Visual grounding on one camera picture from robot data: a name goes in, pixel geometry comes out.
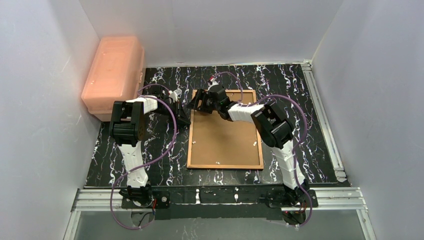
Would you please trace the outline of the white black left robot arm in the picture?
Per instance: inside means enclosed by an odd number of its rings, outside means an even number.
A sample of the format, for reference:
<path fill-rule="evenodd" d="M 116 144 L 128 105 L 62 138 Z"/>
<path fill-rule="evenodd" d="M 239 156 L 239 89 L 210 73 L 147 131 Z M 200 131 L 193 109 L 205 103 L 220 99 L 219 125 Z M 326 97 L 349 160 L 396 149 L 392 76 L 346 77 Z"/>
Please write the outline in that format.
<path fill-rule="evenodd" d="M 144 188 L 148 185 L 149 177 L 145 167 L 160 160 L 171 150 L 177 138 L 177 127 L 191 124 L 180 101 L 181 89 L 169 90 L 157 83 L 149 84 L 148 87 L 153 87 L 151 95 L 115 101 L 109 124 L 109 134 L 123 157 L 127 186 L 132 188 Z M 145 116 L 151 113 L 169 117 L 173 124 L 173 136 L 161 156 L 145 163 L 142 155 L 142 141 L 146 131 Z"/>

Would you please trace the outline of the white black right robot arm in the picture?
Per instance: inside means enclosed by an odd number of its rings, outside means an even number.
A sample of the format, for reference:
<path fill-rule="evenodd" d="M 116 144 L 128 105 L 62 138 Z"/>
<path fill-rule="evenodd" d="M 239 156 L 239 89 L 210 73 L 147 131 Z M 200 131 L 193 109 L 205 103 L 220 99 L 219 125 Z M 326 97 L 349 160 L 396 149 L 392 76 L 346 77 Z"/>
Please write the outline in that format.
<path fill-rule="evenodd" d="M 298 168 L 295 148 L 306 140 L 308 123 L 306 120 L 303 121 L 303 134 L 294 144 L 295 128 L 275 102 L 275 98 L 290 102 L 297 108 L 302 118 L 306 117 L 299 104 L 285 95 L 271 94 L 254 103 L 244 104 L 231 100 L 220 84 L 212 85 L 207 90 L 198 89 L 187 104 L 187 108 L 207 114 L 216 111 L 224 120 L 254 124 L 261 140 L 271 148 L 277 159 L 283 176 L 283 184 L 290 190 L 306 192 L 308 183 Z"/>

